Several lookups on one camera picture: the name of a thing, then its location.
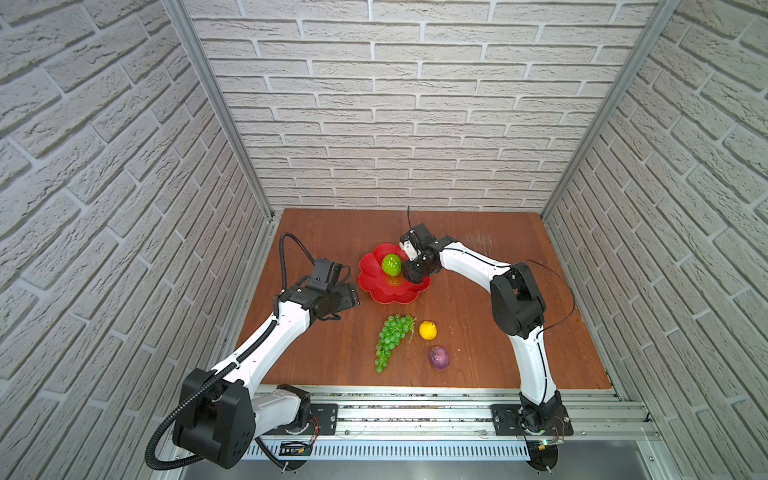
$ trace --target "metal corner post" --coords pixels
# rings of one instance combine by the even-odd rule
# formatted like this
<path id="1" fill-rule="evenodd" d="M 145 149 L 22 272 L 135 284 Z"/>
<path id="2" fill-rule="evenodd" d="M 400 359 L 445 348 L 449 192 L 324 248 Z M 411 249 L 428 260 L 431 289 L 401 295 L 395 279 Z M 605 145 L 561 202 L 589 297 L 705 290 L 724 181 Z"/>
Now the metal corner post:
<path id="1" fill-rule="evenodd" d="M 659 35 L 661 35 L 661 32 L 664 31 L 664 28 L 670 21 L 672 14 L 675 9 L 677 9 L 678 3 L 680 3 L 680 0 L 659 0 L 656 4 L 656 8 L 651 12 L 648 23 L 645 25 L 643 32 L 637 39 L 637 43 L 632 49 L 629 58 L 616 75 L 616 80 L 614 80 L 614 83 L 611 85 L 605 98 L 603 98 L 603 102 L 600 104 L 598 112 L 592 118 L 592 122 L 590 122 L 587 131 L 576 146 L 573 155 L 571 155 L 571 159 L 565 167 L 557 186 L 555 186 L 547 204 L 544 205 L 544 209 L 541 211 L 542 220 L 547 220 L 554 212 L 560 199 L 565 194 L 565 189 L 571 182 L 571 178 L 573 178 L 576 171 L 581 166 L 581 163 L 587 157 L 589 149 L 611 119 L 616 107 L 618 107 L 624 99 L 627 89 L 640 71 L 645 59 L 648 58 Z"/>
<path id="2" fill-rule="evenodd" d="M 227 100 L 224 98 L 219 88 L 219 83 L 216 81 L 214 70 L 210 66 L 208 57 L 205 55 L 205 50 L 203 50 L 203 43 L 200 41 L 200 37 L 197 36 L 192 18 L 190 18 L 189 12 L 184 6 L 184 0 L 164 0 L 164 3 L 168 17 L 170 17 L 170 22 L 176 28 L 181 45 L 187 51 L 187 56 L 197 73 L 197 77 L 200 79 L 200 84 L 203 85 L 203 89 L 206 95 L 208 95 L 210 104 L 214 108 L 214 113 L 221 123 L 221 129 L 230 142 L 237 163 L 243 169 L 248 185 L 256 197 L 259 209 L 265 218 L 271 222 L 274 212 L 270 206 L 270 201 L 266 198 L 264 189 L 259 182 L 259 177 L 250 163 L 243 138 L 240 136 L 240 131 L 237 130 L 232 112 L 230 112 L 227 106 Z"/>

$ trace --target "yellow fruit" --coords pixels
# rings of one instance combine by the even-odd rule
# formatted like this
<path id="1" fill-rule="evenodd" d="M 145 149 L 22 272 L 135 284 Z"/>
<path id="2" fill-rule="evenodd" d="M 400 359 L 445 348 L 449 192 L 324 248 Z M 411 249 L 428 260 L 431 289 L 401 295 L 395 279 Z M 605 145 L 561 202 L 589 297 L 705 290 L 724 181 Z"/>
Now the yellow fruit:
<path id="1" fill-rule="evenodd" d="M 432 322 L 422 322 L 419 325 L 419 335 L 424 340 L 431 340 L 437 336 L 437 326 Z"/>

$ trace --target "brown wooden tabletop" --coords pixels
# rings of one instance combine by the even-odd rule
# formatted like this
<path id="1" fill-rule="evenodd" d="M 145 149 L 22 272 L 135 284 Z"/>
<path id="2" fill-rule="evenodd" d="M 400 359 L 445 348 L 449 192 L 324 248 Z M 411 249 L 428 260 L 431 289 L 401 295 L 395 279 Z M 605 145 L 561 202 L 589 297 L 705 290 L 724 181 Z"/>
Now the brown wooden tabletop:
<path id="1" fill-rule="evenodd" d="M 536 260 L 563 274 L 551 241 L 537 214 L 476 212 L 411 212 L 413 225 L 425 223 L 437 238 L 449 235 L 469 248 L 500 262 Z M 398 243 L 408 230 L 404 211 L 285 210 L 276 239 L 295 234 L 314 257 L 348 264 L 356 284 L 359 261 L 380 243 Z M 290 239 L 285 241 L 288 285 L 312 273 L 312 265 Z M 545 325 L 571 311 L 568 288 L 554 274 L 531 264 L 547 303 Z M 273 242 L 238 345 L 264 322 L 272 296 L 280 291 L 280 260 Z M 479 285 L 443 270 L 432 285 L 409 305 L 380 305 L 358 288 L 360 306 L 341 312 L 341 321 L 315 322 L 294 341 L 267 373 L 263 383 L 337 386 L 421 386 L 519 388 L 520 375 L 509 338 L 496 326 L 491 297 Z M 418 332 L 392 351 L 384 373 L 376 373 L 376 342 L 384 320 L 400 313 L 419 322 L 433 321 L 434 340 Z M 432 346 L 444 346 L 451 365 L 430 366 Z M 559 389 L 609 389 L 611 384 L 581 314 L 545 333 L 549 365 Z"/>

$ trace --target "flower-shaped red bowl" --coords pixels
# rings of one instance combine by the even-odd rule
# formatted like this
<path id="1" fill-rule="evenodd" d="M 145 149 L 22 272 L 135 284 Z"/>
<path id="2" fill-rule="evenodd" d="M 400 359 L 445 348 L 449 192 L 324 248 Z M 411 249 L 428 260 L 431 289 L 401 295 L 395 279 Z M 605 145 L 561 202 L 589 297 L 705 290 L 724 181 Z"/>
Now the flower-shaped red bowl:
<path id="1" fill-rule="evenodd" d="M 378 303 L 386 305 L 397 302 L 406 305 L 416 300 L 419 292 L 426 290 L 432 279 L 427 276 L 420 285 L 414 285 L 402 278 L 402 274 L 394 277 L 387 275 L 382 270 L 382 261 L 390 253 L 395 253 L 404 262 L 408 259 L 399 246 L 382 243 L 360 260 L 357 284 Z"/>

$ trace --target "red onion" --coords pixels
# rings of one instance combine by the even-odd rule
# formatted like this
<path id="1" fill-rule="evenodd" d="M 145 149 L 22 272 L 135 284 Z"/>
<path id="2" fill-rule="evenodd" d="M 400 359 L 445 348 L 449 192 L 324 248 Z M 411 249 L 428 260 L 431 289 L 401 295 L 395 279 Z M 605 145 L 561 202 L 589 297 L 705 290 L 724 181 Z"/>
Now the red onion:
<path id="1" fill-rule="evenodd" d="M 444 369 L 451 362 L 451 359 L 448 357 L 448 350 L 441 346 L 432 347 L 429 350 L 429 362 L 436 369 Z"/>

